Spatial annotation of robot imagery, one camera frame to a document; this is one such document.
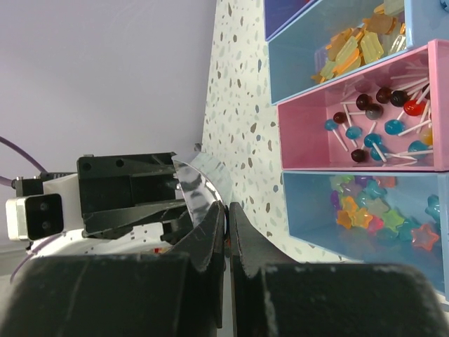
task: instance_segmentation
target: blue lollipop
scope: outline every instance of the blue lollipop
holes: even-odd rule
[[[412,142],[408,146],[408,151],[409,152],[425,151],[425,150],[428,150],[428,149],[429,149],[429,147],[427,145],[425,145],[424,143],[420,142],[419,140],[415,140],[414,142]],[[416,159],[422,159],[426,155],[425,154],[411,154],[410,153],[410,156],[413,156]]]
[[[377,145],[377,147],[378,147],[378,149],[379,149],[379,152],[378,152],[378,150],[376,150],[374,147],[371,149],[371,151],[370,151],[370,156],[371,156],[371,158],[373,158],[375,161],[380,161],[380,160],[382,160],[382,157],[380,156],[381,154],[385,154],[385,153],[387,153],[388,152],[388,149],[384,146],[384,145],[382,145],[382,144],[380,144],[380,145]]]
[[[384,163],[387,162],[387,158],[385,158],[384,156],[384,153],[387,149],[385,148],[385,146],[382,146],[382,149],[380,149],[380,146],[382,145],[382,138],[380,137],[380,135],[378,135],[377,133],[369,133],[363,140],[363,144],[365,144],[366,147],[371,147],[374,149],[374,151],[371,150],[370,152],[371,157],[374,160],[378,160],[376,158],[379,157]]]
[[[362,129],[359,128],[358,126],[350,126],[346,130],[346,137],[348,137],[349,139],[357,139],[360,138],[361,136],[362,136]]]
[[[344,151],[348,152],[348,147],[346,146],[346,144],[343,142],[343,139],[340,137],[340,135],[337,132],[337,128],[338,128],[338,124],[335,123],[332,119],[328,119],[325,123],[324,123],[324,128],[327,131],[332,131],[335,135],[335,137],[337,137],[338,141],[340,142],[340,144],[343,146]]]
[[[406,129],[406,126],[402,121],[397,119],[391,119],[387,123],[385,123],[385,132],[389,135],[397,135]]]

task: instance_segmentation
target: blue storage bin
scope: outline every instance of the blue storage bin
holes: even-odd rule
[[[370,18],[374,8],[380,4],[383,0],[318,0],[279,32],[268,43],[272,104],[323,85],[316,85],[311,76],[324,65],[325,47],[330,38],[347,28],[359,26],[362,19]],[[406,50],[423,46],[432,39],[449,39],[449,13],[439,0],[405,0],[404,6]],[[398,53],[330,81],[395,55]]]
[[[358,185],[363,180],[361,177],[373,176],[382,182],[391,180],[392,177],[396,181],[395,187],[382,187],[387,193],[380,199],[382,203],[389,205],[391,210],[396,210],[399,216],[408,219],[405,225],[401,225],[403,227],[397,227],[399,234],[396,238],[390,236],[394,232],[386,227],[382,230],[377,228],[378,231],[373,232],[371,222],[368,229],[362,227],[346,229],[336,222],[340,213],[337,213],[330,200],[335,182],[345,178],[349,181],[349,185],[351,181]],[[446,298],[449,298],[449,173],[284,171],[283,181],[290,236],[352,260],[413,265],[431,280],[437,291],[445,293]],[[374,191],[376,185],[370,183],[369,191]],[[426,213],[426,209],[430,210],[430,213],[435,211],[435,197],[438,197],[440,205],[440,226]],[[359,209],[359,211],[364,214],[367,210]],[[376,212],[379,211],[382,209],[376,206]],[[389,225],[396,223],[397,218],[391,217],[393,213],[388,213],[388,217],[386,213],[382,213],[381,216],[387,220],[384,226],[387,223]],[[381,217],[376,218],[375,224],[379,223],[378,219]],[[440,239],[434,243],[430,251],[416,247],[409,237],[410,229],[413,227],[419,230],[419,235],[424,232],[427,235],[424,227],[431,228]]]
[[[316,0],[265,0],[265,41],[273,39],[314,2]]]

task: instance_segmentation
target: red lollipop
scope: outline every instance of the red lollipop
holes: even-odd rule
[[[409,116],[420,116],[426,107],[426,103],[416,104],[416,100],[409,100],[404,104],[404,112]]]

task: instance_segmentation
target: black plastic part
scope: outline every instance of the black plastic part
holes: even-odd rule
[[[216,336],[224,207],[161,256],[55,256],[30,262],[0,336]]]
[[[43,194],[43,184],[40,179],[15,179],[12,186],[17,198]]]
[[[39,240],[64,230],[62,200],[59,194],[26,198],[27,231],[30,240]]]
[[[84,235],[118,239],[133,226],[169,223],[183,217],[187,206],[175,196],[173,155],[170,152],[79,158]],[[169,239],[176,242],[192,228],[192,223],[187,224]]]
[[[431,284],[404,265],[300,264],[230,206],[235,336],[449,336]]]

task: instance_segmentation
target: white surface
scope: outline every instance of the white surface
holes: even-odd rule
[[[201,140],[215,2],[0,1],[0,135],[47,169]],[[0,175],[34,176],[0,146]],[[7,242],[0,187],[0,244]]]

